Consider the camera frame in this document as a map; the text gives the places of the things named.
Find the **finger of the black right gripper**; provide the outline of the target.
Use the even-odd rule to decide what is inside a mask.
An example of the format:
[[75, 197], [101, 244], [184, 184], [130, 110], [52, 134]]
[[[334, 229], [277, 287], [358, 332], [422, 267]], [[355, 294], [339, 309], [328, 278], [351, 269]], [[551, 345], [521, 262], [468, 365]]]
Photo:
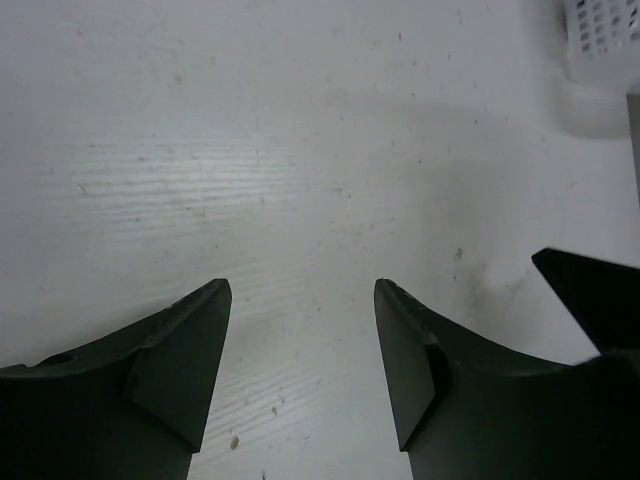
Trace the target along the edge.
[[544, 248], [532, 261], [601, 353], [639, 348], [639, 269]]

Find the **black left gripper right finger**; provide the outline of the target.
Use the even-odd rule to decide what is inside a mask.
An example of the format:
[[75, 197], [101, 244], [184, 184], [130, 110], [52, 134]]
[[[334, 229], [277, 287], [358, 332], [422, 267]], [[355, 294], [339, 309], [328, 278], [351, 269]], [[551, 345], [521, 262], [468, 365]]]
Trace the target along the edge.
[[398, 445], [416, 479], [635, 479], [639, 355], [514, 351], [388, 279], [375, 317]]

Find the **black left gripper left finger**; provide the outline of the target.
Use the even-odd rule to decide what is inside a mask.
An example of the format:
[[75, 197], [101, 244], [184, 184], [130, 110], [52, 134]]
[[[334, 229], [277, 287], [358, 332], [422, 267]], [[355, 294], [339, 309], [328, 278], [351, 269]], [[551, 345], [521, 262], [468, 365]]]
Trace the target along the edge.
[[202, 447], [231, 310], [215, 279], [42, 362], [1, 371], [5, 479], [183, 479]]

